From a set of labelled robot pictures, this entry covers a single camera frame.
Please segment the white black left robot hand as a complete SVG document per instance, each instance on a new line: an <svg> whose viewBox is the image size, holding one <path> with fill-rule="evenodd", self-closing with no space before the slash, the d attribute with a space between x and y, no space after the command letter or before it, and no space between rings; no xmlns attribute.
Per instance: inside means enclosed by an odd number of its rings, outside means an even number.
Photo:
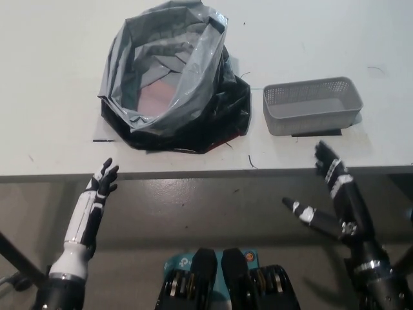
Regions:
<svg viewBox="0 0 413 310"><path fill-rule="evenodd" d="M94 255L106 200L117 189L119 167L112 162L113 159L108 158L80 194L66 230L63 252L52 264L50 278L87 280L88 263Z"/></svg>

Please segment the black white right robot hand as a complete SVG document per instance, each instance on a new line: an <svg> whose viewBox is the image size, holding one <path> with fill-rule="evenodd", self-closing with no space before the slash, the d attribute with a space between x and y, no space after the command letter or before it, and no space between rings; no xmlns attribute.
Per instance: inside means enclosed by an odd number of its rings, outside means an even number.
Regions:
<svg viewBox="0 0 413 310"><path fill-rule="evenodd" d="M288 197L282 198L283 205L304 225L345 244L354 273L379 269L392 273L390 258L376 240L367 205L344 161L324 141L315 146L315 157L316 172L327 185L335 215Z"/></svg>

